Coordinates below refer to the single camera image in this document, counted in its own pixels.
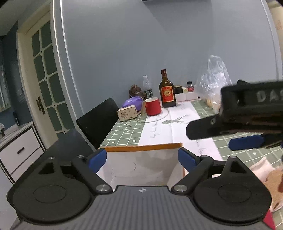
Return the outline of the black chair left far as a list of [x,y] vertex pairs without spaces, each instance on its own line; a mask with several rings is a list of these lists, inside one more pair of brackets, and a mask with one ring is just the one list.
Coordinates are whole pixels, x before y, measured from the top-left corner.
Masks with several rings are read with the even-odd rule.
[[118,109],[115,101],[108,98],[76,120],[78,127],[96,150],[119,119]]

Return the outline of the clear plastic water bottle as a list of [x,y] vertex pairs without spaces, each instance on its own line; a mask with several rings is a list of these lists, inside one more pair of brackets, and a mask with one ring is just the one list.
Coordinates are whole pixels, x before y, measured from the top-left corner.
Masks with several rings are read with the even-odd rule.
[[146,99],[153,97],[152,86],[147,75],[143,76],[143,91]]

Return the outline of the white drawer cabinet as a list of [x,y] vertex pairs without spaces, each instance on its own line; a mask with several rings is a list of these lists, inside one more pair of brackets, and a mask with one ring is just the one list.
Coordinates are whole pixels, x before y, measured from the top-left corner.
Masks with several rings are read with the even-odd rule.
[[15,183],[45,150],[33,122],[11,126],[1,138],[1,170]]

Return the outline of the green checked tablecloth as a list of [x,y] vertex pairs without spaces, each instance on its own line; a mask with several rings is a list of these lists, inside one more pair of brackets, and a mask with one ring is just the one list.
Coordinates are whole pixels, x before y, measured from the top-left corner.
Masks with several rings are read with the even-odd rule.
[[[191,102],[200,118],[205,118],[214,114],[213,109],[209,108],[204,102],[197,100]],[[117,121],[108,133],[102,143],[102,147],[129,147],[139,146],[139,140],[146,118],[149,116],[141,116],[132,120],[121,122]],[[227,160],[230,156],[237,156],[247,166],[252,166],[266,157],[270,164],[277,168],[281,165],[282,149],[275,147],[271,149],[247,149],[231,151],[228,148],[228,142],[234,137],[245,137],[246,133],[237,133],[234,135],[219,136],[211,138],[219,151],[222,159]]]

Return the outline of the dark jar cream lid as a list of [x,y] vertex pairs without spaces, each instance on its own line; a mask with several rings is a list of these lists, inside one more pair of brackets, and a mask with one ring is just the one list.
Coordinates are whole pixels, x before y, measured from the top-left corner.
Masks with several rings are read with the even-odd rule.
[[188,93],[188,89],[186,87],[183,87],[181,85],[174,86],[175,94],[181,94],[181,93]]

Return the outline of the red mug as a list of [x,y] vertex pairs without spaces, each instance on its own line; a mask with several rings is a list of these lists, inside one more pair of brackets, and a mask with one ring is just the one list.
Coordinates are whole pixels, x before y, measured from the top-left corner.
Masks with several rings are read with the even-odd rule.
[[157,97],[146,99],[145,109],[148,116],[159,115],[162,111],[159,99]]

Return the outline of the white glass-panel door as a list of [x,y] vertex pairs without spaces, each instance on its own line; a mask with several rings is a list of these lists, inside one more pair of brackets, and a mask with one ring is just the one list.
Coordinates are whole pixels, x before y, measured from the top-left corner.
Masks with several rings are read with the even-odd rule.
[[49,12],[18,31],[17,50],[29,110],[41,139],[49,146],[74,128],[59,79]]

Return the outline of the brown figurine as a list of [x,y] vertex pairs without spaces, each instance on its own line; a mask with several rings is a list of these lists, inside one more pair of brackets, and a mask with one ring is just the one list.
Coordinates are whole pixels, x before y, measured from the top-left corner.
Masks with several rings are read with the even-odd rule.
[[137,86],[137,85],[131,85],[130,89],[129,89],[129,98],[132,97],[136,97],[136,96],[140,96],[140,97],[144,97],[142,89]]

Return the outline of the wooden speaker box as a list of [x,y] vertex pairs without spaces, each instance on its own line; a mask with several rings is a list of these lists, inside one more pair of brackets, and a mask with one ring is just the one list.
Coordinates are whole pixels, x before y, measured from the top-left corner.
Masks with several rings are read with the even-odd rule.
[[121,122],[134,119],[138,116],[138,110],[135,105],[126,106],[118,109],[118,118]]

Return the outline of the white box by wall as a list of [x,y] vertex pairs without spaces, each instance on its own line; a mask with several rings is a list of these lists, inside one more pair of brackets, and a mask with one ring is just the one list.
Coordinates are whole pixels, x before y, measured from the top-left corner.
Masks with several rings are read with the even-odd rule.
[[175,96],[177,102],[192,101],[198,99],[198,95],[194,91],[188,91],[187,93],[176,93]]

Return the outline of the small dark jar red label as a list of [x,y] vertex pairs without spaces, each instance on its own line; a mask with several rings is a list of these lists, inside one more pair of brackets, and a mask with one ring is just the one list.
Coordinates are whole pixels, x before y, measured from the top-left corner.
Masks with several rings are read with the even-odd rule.
[[187,81],[187,91],[194,92],[194,86],[192,84],[192,81]]

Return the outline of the brown and white plush toast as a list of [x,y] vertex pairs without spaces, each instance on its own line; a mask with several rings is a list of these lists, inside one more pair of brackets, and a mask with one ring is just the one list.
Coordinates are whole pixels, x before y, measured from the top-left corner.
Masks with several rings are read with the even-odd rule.
[[274,168],[266,157],[249,167],[269,190],[272,203],[270,211],[275,212],[282,208],[282,166]]

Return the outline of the brown liquor bottle red label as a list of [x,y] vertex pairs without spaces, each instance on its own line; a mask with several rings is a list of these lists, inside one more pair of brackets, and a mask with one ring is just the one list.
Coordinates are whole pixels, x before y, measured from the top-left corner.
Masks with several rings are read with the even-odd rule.
[[162,81],[159,85],[162,106],[169,108],[177,105],[175,88],[173,83],[167,78],[166,69],[161,70]]

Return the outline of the white paper table runner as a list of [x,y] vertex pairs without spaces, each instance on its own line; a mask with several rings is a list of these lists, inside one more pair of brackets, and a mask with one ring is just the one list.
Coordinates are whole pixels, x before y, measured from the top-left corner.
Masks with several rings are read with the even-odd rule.
[[195,155],[208,155],[215,160],[222,157],[212,139],[190,140],[186,136],[189,122],[200,119],[189,101],[163,109],[158,116],[149,116],[144,123],[139,146],[182,143],[182,147]]

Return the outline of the purple pouch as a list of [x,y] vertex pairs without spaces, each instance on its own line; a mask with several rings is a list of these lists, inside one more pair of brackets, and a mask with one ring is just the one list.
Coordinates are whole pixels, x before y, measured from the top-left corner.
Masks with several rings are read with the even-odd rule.
[[124,101],[122,104],[122,108],[134,105],[136,107],[137,112],[142,109],[143,98],[140,96],[131,97],[128,100]]

